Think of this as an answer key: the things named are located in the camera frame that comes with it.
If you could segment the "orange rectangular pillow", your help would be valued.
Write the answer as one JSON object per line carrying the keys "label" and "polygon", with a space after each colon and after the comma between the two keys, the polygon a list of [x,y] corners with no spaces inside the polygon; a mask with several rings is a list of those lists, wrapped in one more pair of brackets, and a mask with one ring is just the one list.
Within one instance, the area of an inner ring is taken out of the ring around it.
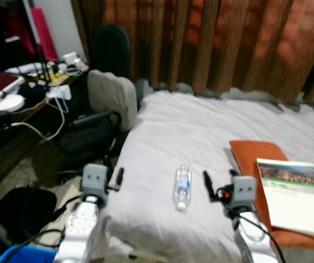
{"label": "orange rectangular pillow", "polygon": [[[259,167],[256,163],[258,158],[277,161],[289,160],[284,152],[272,142],[232,140],[230,141],[230,148],[242,175],[255,178],[258,186],[262,186]],[[269,228],[269,234],[279,245],[282,247],[314,249],[314,236],[302,235],[302,233],[272,226],[264,190],[257,190],[256,193],[257,198],[255,198],[254,204],[255,208],[259,211],[259,218]]]}

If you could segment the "clear plastic water bottle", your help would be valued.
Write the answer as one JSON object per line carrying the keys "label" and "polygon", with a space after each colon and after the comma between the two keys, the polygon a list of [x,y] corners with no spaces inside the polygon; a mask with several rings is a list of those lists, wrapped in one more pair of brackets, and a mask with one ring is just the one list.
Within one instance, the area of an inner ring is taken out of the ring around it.
{"label": "clear plastic water bottle", "polygon": [[176,169],[173,201],[178,212],[185,212],[190,205],[191,179],[192,173],[189,166],[184,165]]}

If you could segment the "white book with photo cover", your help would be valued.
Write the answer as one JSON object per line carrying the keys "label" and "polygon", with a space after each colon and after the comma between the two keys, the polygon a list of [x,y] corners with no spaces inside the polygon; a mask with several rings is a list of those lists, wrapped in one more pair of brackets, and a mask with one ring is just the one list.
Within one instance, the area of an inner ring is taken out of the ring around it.
{"label": "white book with photo cover", "polygon": [[272,226],[314,236],[314,163],[258,158]]}

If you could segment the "light grey bed blanket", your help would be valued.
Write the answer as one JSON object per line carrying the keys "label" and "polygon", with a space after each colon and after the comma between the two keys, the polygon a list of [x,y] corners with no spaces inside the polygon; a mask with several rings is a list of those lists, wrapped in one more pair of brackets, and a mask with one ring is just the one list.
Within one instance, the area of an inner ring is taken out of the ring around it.
{"label": "light grey bed blanket", "polygon": [[[169,263],[241,263],[232,221],[209,201],[202,176],[206,170],[215,188],[231,182],[232,140],[272,142],[289,160],[314,163],[314,107],[168,91],[145,97],[117,160],[124,180],[107,196],[91,258],[144,252]],[[191,201],[178,212],[174,180],[184,165],[192,173]]]}

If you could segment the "grey chair back cushion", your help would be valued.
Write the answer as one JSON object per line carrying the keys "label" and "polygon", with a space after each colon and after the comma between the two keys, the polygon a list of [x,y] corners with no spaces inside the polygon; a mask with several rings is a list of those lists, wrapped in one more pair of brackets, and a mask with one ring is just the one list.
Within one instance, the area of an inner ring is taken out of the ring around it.
{"label": "grey chair back cushion", "polygon": [[130,130],[135,125],[138,100],[135,85],[128,78],[91,70],[87,85],[90,107],[94,112],[119,113],[121,131]]}

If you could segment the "black bag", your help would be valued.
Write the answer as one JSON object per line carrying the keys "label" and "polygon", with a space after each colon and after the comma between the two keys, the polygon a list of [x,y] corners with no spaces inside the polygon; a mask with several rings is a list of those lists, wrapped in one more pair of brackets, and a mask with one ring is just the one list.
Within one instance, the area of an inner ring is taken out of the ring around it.
{"label": "black bag", "polygon": [[27,186],[10,190],[0,200],[0,223],[7,230],[9,240],[24,241],[56,220],[57,203],[58,198],[51,191]]}

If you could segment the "white power adaptor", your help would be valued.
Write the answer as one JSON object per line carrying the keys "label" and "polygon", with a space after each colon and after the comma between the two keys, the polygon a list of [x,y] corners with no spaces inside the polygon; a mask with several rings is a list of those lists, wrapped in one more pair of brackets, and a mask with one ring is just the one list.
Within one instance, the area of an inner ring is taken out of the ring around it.
{"label": "white power adaptor", "polygon": [[67,84],[52,86],[45,93],[45,97],[48,99],[71,100],[72,99],[71,88]]}

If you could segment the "dark cluttered desk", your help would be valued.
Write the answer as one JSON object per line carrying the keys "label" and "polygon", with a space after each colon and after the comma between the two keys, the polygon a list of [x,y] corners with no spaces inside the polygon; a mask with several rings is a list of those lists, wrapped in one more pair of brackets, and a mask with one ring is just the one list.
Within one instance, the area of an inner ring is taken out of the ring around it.
{"label": "dark cluttered desk", "polygon": [[30,102],[14,112],[0,112],[0,180],[22,158],[27,155],[42,138],[30,127],[42,132],[44,137],[53,135],[58,129],[61,118],[65,125],[77,118],[82,110],[88,107],[87,75],[89,65],[65,80],[71,88],[72,98],[67,100],[66,113],[59,113],[49,104],[49,99],[33,96]]}

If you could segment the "white charger box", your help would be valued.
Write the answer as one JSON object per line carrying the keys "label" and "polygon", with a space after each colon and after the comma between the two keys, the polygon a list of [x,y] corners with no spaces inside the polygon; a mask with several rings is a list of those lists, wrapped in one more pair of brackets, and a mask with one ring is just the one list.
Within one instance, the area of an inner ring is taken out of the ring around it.
{"label": "white charger box", "polygon": [[82,60],[76,52],[67,53],[62,56],[62,59],[69,67],[75,67],[81,71],[86,71],[89,68],[87,63],[84,62],[84,60]]}

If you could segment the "black office chair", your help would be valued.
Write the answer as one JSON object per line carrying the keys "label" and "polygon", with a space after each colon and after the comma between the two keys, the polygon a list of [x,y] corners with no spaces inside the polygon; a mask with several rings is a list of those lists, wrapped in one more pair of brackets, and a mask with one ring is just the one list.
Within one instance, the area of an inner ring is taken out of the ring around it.
{"label": "black office chair", "polygon": [[[131,43],[125,30],[117,25],[99,27],[91,43],[90,71],[111,72],[128,78],[131,62]],[[117,112],[94,112],[88,107],[76,119],[69,121],[55,145],[71,167],[101,160],[108,163],[120,153],[122,135],[121,117]]]}

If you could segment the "brown pleated curtain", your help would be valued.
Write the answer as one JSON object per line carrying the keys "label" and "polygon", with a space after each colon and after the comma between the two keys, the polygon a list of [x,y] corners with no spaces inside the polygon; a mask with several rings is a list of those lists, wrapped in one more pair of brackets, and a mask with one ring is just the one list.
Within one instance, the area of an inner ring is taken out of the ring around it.
{"label": "brown pleated curtain", "polygon": [[128,37],[125,77],[197,95],[314,100],[314,0],[71,0],[89,63],[100,28]]}

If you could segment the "white round disc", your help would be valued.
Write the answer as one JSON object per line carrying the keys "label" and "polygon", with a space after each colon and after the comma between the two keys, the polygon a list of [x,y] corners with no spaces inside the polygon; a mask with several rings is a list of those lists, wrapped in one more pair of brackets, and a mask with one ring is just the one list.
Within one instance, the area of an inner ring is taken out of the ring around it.
{"label": "white round disc", "polygon": [[24,96],[11,94],[0,99],[0,112],[15,112],[22,108],[26,102]]}

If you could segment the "black tripod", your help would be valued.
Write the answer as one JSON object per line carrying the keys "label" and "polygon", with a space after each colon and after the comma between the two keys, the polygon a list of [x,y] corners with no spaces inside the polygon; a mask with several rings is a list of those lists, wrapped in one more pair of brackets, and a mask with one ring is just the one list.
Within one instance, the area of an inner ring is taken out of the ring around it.
{"label": "black tripod", "polygon": [[35,18],[32,13],[32,7],[29,0],[19,0],[21,2],[23,11],[25,12],[25,20],[27,24],[27,30],[29,31],[29,35],[32,38],[32,50],[36,55],[37,60],[41,63],[41,73],[37,74],[37,80],[43,80],[45,90],[49,92],[52,87],[52,80],[51,80],[51,73],[49,68],[47,67],[47,60],[45,59],[44,52],[42,50],[42,42],[41,38],[39,37],[39,32],[37,31],[37,25]]}

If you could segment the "pink red bag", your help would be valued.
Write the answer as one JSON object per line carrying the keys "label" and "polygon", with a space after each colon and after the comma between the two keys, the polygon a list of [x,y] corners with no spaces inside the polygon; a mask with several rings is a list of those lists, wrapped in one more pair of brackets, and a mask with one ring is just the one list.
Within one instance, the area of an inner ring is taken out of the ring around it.
{"label": "pink red bag", "polygon": [[57,61],[58,55],[42,8],[32,7],[31,11],[45,59],[49,62]]}

